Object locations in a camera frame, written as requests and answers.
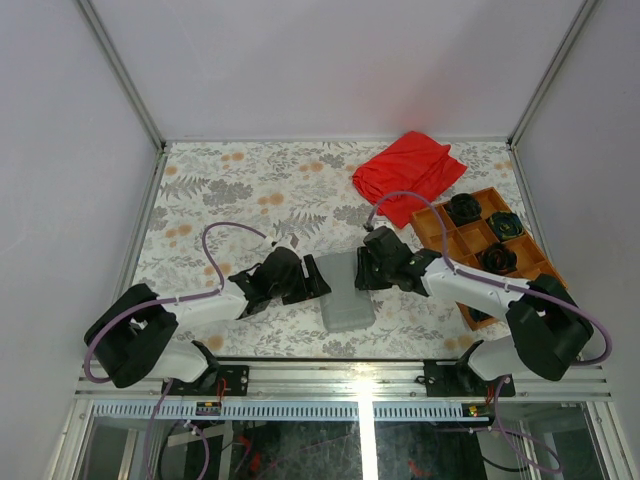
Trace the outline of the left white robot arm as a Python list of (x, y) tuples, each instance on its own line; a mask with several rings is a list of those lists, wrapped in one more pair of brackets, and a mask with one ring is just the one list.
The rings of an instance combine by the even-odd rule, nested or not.
[(177, 389), (208, 394), (220, 382), (219, 362), (204, 343), (176, 340), (178, 332), (250, 317), (274, 300), (291, 305), (330, 292), (313, 256), (285, 247), (230, 276), (223, 289), (161, 299), (147, 284), (134, 285), (85, 333), (88, 358), (106, 373), (92, 381), (124, 389), (158, 376)]

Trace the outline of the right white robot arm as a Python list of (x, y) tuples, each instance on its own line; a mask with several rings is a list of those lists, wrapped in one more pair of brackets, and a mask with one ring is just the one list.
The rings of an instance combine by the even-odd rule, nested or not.
[(355, 286), (397, 287), (465, 305), (505, 323), (507, 336), (474, 344), (459, 361), (457, 385), (472, 395), (513, 373), (530, 371), (545, 380), (561, 380), (594, 333), (555, 277), (503, 277), (455, 262), (444, 252), (412, 251), (387, 227), (370, 231), (358, 248)]

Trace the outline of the grey plastic tool case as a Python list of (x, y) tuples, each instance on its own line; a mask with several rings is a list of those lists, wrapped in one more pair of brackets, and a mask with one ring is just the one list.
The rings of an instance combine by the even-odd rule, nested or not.
[(368, 291), (355, 286), (357, 257), (354, 251), (325, 255), (316, 260), (319, 272), (331, 292), (320, 298), (324, 328), (342, 333), (372, 326), (376, 316)]

